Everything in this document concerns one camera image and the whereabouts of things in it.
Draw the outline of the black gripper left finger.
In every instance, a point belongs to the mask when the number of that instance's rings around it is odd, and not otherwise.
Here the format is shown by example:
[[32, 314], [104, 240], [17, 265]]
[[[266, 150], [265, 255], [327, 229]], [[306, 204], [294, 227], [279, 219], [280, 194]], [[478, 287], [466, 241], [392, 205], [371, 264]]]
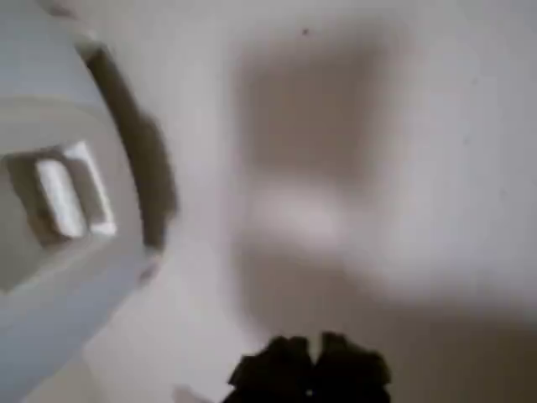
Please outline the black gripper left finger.
[[225, 402], [309, 402], [313, 361], [305, 337], [277, 336], [241, 357]]

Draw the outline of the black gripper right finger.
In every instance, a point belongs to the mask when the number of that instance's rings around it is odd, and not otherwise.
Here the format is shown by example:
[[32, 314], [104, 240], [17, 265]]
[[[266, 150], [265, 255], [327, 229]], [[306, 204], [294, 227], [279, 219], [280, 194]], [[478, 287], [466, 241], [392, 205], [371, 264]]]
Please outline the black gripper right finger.
[[312, 372], [314, 402], [390, 402], [391, 372], [382, 354], [337, 332], [321, 335]]

